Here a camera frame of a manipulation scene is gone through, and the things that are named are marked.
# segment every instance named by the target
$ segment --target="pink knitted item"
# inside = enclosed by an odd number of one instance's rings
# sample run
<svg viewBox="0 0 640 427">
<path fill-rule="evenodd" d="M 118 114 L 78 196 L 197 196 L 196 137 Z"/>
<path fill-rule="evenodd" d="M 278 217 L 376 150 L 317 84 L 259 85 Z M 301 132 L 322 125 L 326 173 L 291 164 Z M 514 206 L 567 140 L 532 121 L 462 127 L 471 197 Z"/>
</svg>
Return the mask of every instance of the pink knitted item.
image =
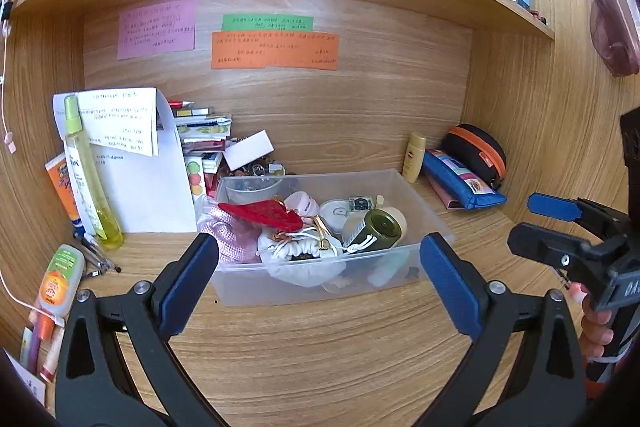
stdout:
<svg viewBox="0 0 640 427">
<path fill-rule="evenodd" d="M 212 235 L 218 241 L 220 263 L 260 263 L 256 257 L 256 242 L 260 235 L 260 227 L 232 216 L 216 204 L 205 209 L 207 216 L 199 227 L 199 232 Z"/>
</svg>

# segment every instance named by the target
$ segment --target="green spray cap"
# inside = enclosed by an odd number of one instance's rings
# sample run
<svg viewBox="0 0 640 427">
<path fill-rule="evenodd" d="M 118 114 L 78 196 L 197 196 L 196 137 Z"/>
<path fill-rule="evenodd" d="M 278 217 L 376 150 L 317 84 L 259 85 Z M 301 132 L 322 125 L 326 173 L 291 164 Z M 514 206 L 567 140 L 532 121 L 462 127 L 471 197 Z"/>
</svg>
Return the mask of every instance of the green spray cap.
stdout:
<svg viewBox="0 0 640 427">
<path fill-rule="evenodd" d="M 82 131 L 82 120 L 80 120 L 80 111 L 78 110 L 78 97 L 74 94 L 65 97 L 65 122 L 67 134 Z"/>
</svg>

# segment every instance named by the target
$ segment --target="clear plastic container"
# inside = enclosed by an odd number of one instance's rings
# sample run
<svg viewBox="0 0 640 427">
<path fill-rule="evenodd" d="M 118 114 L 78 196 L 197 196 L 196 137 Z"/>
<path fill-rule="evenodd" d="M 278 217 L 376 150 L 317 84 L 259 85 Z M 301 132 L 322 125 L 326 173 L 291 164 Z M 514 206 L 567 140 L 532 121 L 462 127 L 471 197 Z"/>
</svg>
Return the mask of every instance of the clear plastic container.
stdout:
<svg viewBox="0 0 640 427">
<path fill-rule="evenodd" d="M 232 202 L 228 189 L 247 178 L 223 178 L 216 197 Z M 318 204 L 356 196 L 382 195 L 385 205 L 398 208 L 407 220 L 400 243 L 387 250 L 356 253 L 334 259 L 290 261 L 285 264 L 218 264 L 211 282 L 226 306 L 277 305 L 359 295 L 428 279 L 420 265 L 420 241 L 440 232 L 452 245 L 454 236 L 429 205 L 395 170 L 278 176 L 277 195 L 287 198 L 304 190 Z"/>
</svg>

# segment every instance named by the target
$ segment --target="bolt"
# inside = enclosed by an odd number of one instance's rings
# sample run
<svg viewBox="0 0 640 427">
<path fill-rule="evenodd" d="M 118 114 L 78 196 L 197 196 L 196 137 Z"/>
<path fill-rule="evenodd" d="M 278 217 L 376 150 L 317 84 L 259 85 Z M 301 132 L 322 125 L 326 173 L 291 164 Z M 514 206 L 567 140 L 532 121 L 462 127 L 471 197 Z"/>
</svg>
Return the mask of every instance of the bolt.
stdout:
<svg viewBox="0 0 640 427">
<path fill-rule="evenodd" d="M 496 295 L 502 295 L 507 291 L 507 286 L 505 286 L 500 281 L 491 281 L 489 283 L 489 291 L 491 293 L 495 293 Z"/>
<path fill-rule="evenodd" d="M 78 302 L 84 302 L 86 301 L 89 297 L 91 296 L 91 292 L 89 290 L 80 290 L 77 294 L 76 294 L 76 299 L 78 299 Z"/>
<path fill-rule="evenodd" d="M 562 300 L 564 299 L 564 295 L 562 295 L 562 292 L 560 290 L 556 290 L 555 288 L 549 291 L 549 296 L 556 302 L 562 302 Z"/>
<path fill-rule="evenodd" d="M 144 295 L 151 288 L 151 283 L 149 281 L 138 281 L 133 285 L 133 292 L 138 295 Z"/>
</svg>

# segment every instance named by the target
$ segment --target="bottle label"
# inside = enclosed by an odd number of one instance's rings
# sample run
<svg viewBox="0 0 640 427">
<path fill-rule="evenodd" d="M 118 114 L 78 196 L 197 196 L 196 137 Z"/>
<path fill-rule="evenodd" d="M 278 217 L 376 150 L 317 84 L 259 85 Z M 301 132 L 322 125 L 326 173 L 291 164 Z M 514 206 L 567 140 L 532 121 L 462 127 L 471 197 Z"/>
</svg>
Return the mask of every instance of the bottle label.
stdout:
<svg viewBox="0 0 640 427">
<path fill-rule="evenodd" d="M 84 175 L 84 170 L 82 169 L 82 162 L 80 161 L 78 149 L 67 144 L 66 153 L 68 154 L 69 163 L 71 163 L 71 170 L 73 172 L 74 179 L 76 180 L 76 185 L 78 186 L 80 204 L 84 206 L 96 235 L 106 240 L 107 235 L 104 233 L 104 228 L 100 222 L 100 216 L 98 216 L 98 211 L 95 208 L 94 199 L 91 197 L 89 186 L 86 184 L 86 177 Z"/>
<path fill-rule="evenodd" d="M 40 298 L 43 302 L 58 306 L 65 301 L 77 261 L 76 256 L 64 248 L 58 248 L 53 254 L 40 285 Z"/>
<path fill-rule="evenodd" d="M 343 246 L 345 248 L 350 247 L 351 244 L 353 243 L 353 241 L 355 241 L 356 237 L 358 237 L 358 234 L 360 232 L 362 232 L 362 230 L 364 230 L 365 227 L 365 222 L 364 222 L 364 217 L 362 218 L 361 222 L 358 223 L 358 225 L 356 226 L 355 229 L 353 229 L 353 232 L 351 232 L 351 235 L 349 237 L 347 237 L 347 239 L 344 241 Z"/>
</svg>

